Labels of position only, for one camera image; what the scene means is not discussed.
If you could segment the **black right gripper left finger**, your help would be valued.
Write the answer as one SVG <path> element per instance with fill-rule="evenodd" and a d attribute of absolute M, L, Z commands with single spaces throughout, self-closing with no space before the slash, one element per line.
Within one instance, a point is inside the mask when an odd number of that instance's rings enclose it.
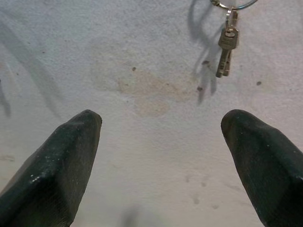
<path fill-rule="evenodd" d="M 70 226 L 91 175 L 101 126 L 92 110 L 60 125 L 0 193 L 1 226 Z"/>

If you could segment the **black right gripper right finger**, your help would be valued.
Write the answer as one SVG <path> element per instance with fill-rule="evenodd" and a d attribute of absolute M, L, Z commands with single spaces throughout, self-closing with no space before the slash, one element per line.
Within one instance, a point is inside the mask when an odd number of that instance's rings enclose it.
<path fill-rule="evenodd" d="M 234 109 L 221 121 L 241 183 L 266 227 L 303 225 L 303 153 L 280 130 Z"/>

